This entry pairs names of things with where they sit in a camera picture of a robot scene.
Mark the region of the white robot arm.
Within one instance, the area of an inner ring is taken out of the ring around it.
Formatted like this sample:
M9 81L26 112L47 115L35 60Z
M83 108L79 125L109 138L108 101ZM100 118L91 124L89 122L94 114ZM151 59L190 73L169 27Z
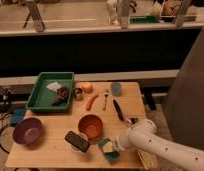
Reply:
M142 119L118 134L114 145L118 151L139 148L188 171L204 171L204 151L160 138L156 125L149 119Z

